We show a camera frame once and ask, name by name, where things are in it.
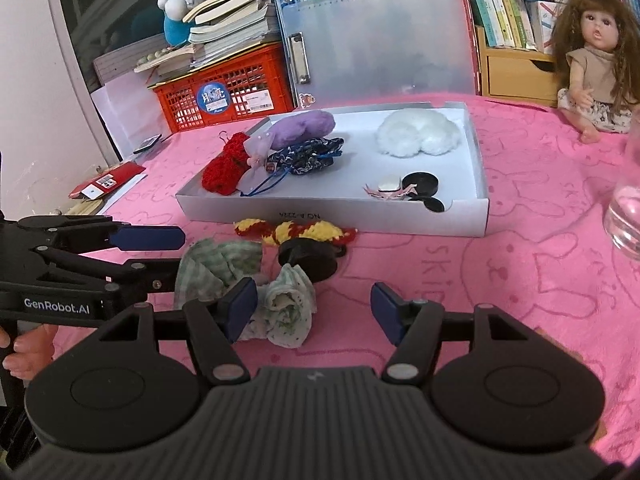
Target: wooden drawer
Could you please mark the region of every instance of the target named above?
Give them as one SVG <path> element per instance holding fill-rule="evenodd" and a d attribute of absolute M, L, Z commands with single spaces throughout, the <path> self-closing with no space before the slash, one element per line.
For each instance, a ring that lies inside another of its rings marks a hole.
<path fill-rule="evenodd" d="M 493 96 L 555 101 L 558 88 L 552 62 L 488 56 L 489 93 Z"/>

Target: white tray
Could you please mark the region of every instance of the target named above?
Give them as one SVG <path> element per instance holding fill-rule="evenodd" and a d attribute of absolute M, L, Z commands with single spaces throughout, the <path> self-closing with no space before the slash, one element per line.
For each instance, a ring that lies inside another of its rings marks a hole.
<path fill-rule="evenodd" d="M 252 197 L 221 196 L 202 188 L 202 171 L 182 187 L 176 198 L 185 215 L 196 221 L 230 223 L 245 218 L 299 223 L 323 219 L 364 232 L 482 237 L 489 209 L 488 192 L 476 132 L 464 103 L 435 108 L 455 122 L 465 141 L 452 152 L 395 158 L 376 151 L 374 133 L 382 121 L 400 108 L 434 108 L 430 103 L 403 103 L 327 108 L 335 117 L 331 137 L 344 139 L 342 156 L 315 174 L 287 175 L 273 189 Z M 271 116 L 247 132 L 266 131 L 283 117 Z M 434 213 L 422 202 L 383 201 L 370 197 L 364 186 L 376 188 L 388 174 L 405 176 L 427 171 L 438 177 L 435 197 L 445 206 Z"/>

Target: purple fluffy hair tie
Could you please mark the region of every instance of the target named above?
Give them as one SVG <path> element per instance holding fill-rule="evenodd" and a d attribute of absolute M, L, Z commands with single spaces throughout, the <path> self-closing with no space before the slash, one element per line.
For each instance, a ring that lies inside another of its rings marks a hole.
<path fill-rule="evenodd" d="M 335 128 L 334 116 L 323 110 L 310 110 L 279 120 L 269 133 L 273 137 L 272 150 L 281 150 L 306 140 L 329 135 Z"/>

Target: beige doll top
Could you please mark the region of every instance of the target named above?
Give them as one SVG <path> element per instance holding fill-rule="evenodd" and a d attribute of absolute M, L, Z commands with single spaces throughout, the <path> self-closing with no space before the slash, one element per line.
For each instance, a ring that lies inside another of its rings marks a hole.
<path fill-rule="evenodd" d="M 566 55 L 567 63 L 571 66 L 572 60 L 584 69 L 584 89 L 593 88 L 591 97 L 601 103 L 612 104 L 613 87 L 616 78 L 613 75 L 613 54 L 604 52 L 591 45 L 572 50 Z"/>

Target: round blue sticker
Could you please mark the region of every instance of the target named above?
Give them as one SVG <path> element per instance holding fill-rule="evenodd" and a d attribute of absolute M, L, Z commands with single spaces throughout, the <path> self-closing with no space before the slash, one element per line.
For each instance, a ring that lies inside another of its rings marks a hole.
<path fill-rule="evenodd" d="M 231 96 L 222 83 L 207 83 L 196 95 L 200 110 L 207 114 L 221 114 L 231 104 Z"/>

